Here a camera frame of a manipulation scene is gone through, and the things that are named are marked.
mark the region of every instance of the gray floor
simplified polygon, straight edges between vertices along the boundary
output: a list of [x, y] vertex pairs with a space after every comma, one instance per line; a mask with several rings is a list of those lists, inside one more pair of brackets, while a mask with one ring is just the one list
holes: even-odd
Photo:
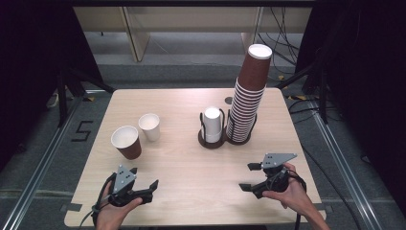
[[[134, 62], [125, 34], [105, 33], [101, 36], [100, 33], [86, 33], [86, 36], [104, 81], [116, 88], [234, 87], [244, 59], [244, 49], [239, 34], [153, 34], [142, 62]], [[290, 34], [289, 41], [299, 47], [301, 35]], [[283, 46], [279, 45], [277, 50], [290, 57]], [[268, 86], [276, 85], [279, 82], [279, 76], [290, 77], [291, 74], [286, 73], [294, 71], [293, 65], [284, 59], [274, 57], [274, 60], [275, 66], [271, 67]], [[282, 93], [286, 97], [302, 95], [300, 89], [303, 82], [304, 80], [299, 80], [289, 85]], [[90, 84], [85, 84], [85, 87], [96, 89]], [[63, 140], [56, 148], [55, 156], [49, 167], [45, 169], [44, 177], [35, 190], [34, 198], [23, 214], [24, 218], [18, 223], [18, 229], [68, 229], [63, 223], [65, 215], [63, 207], [70, 202], [76, 189], [109, 100], [110, 95], [100, 93], [94, 96], [94, 100], [79, 102], [72, 122], [66, 128]], [[287, 106], [295, 102], [295, 100], [286, 99]], [[308, 107], [307, 102], [297, 103], [291, 111]], [[352, 137], [345, 120], [331, 101], [328, 107], [331, 107], [327, 111], [328, 127], [371, 204], [381, 229], [406, 229], [405, 218], [378, 174], [373, 167], [360, 159], [362, 150]], [[317, 116], [313, 111], [306, 111], [292, 114], [291, 119], [301, 143], [334, 182], [355, 213], [361, 229], [368, 229], [368, 224], [365, 224], [365, 218], [360, 215], [355, 199], [351, 196], [350, 189], [316, 122]], [[77, 128], [83, 121], [91, 122], [82, 125], [82, 128], [91, 131], [90, 135], [87, 141], [73, 142], [74, 139], [84, 137], [83, 133], [77, 133]], [[44, 112], [41, 119], [36, 122], [36, 127], [24, 143], [27, 150], [16, 154], [0, 173], [0, 224], [2, 226], [21, 193], [26, 189], [38, 162], [54, 137], [57, 123], [57, 107], [50, 107], [49, 111]], [[337, 195], [320, 168], [308, 155], [306, 157], [322, 201], [327, 207], [327, 223], [331, 229], [356, 229], [343, 200]], [[270, 225], [267, 228], [294, 229], [294, 226], [283, 224]], [[304, 223], [301, 229], [310, 228]]]

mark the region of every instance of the brown paper cup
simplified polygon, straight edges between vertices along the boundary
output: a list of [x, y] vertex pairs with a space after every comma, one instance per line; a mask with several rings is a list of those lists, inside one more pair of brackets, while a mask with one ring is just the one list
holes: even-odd
[[141, 155], [142, 149], [138, 130], [134, 126], [122, 126], [114, 131], [111, 144], [128, 160]]
[[272, 50], [261, 44], [248, 48], [237, 82], [249, 91], [259, 91], [266, 86]]

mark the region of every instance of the table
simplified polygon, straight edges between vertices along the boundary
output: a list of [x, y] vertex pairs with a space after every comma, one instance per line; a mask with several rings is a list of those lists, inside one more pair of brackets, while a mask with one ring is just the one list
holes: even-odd
[[[210, 105], [228, 111], [231, 105], [225, 99], [233, 96], [234, 88], [114, 92], [72, 199], [72, 203], [82, 207], [79, 212], [68, 211], [65, 224], [79, 226], [96, 202], [105, 179], [119, 165], [138, 168], [134, 190], [145, 189], [156, 179], [160, 181], [153, 201], [132, 211], [123, 226], [294, 222], [296, 213], [283, 209], [277, 200], [256, 199], [238, 186], [238, 183], [264, 181], [264, 172], [250, 172], [247, 164], [262, 161], [266, 152], [297, 153], [298, 157], [290, 163], [307, 183], [307, 193], [313, 202], [321, 203], [282, 93], [277, 88], [266, 88], [248, 143], [235, 146], [226, 142], [218, 149], [206, 149], [199, 144], [200, 112]], [[149, 112], [161, 119], [161, 138], [157, 142], [149, 142], [138, 127], [138, 119]], [[140, 130], [143, 152], [135, 160], [126, 160], [110, 143], [113, 131], [127, 125]], [[93, 223], [88, 219], [84, 225]]]

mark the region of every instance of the hand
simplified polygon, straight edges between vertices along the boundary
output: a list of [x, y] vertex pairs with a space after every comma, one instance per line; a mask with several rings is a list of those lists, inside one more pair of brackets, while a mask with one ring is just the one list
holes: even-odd
[[[108, 182], [102, 197], [106, 197], [108, 195], [108, 191], [111, 186], [111, 181]], [[108, 200], [105, 200], [101, 203], [101, 207], [108, 203]], [[98, 221], [96, 223], [96, 229], [98, 230], [117, 230], [122, 225], [125, 217], [129, 212], [135, 209], [143, 203], [143, 200], [138, 197], [136, 199], [131, 200], [127, 205], [124, 207], [116, 207], [111, 204], [107, 204], [104, 206], [101, 211], [99, 212]]]
[[[284, 163], [284, 166], [290, 171], [293, 171], [292, 173], [296, 171], [295, 166], [289, 163]], [[289, 186], [283, 193], [264, 191], [262, 195], [276, 199], [281, 202], [283, 208], [286, 209], [289, 207], [298, 214], [304, 216], [314, 229], [329, 229], [322, 215], [306, 194], [305, 189], [295, 178], [289, 178]]]

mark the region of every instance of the white paper cup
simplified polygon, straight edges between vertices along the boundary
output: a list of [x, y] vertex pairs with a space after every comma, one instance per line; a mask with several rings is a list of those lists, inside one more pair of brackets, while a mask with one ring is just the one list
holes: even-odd
[[143, 130], [148, 141], [151, 142], [157, 141], [161, 136], [159, 124], [160, 120], [158, 115], [153, 113], [143, 115], [138, 121], [138, 126]]
[[206, 135], [217, 135], [219, 132], [221, 132], [220, 114], [220, 109], [218, 109], [217, 107], [210, 106], [206, 108], [203, 116], [203, 123], [206, 128]]

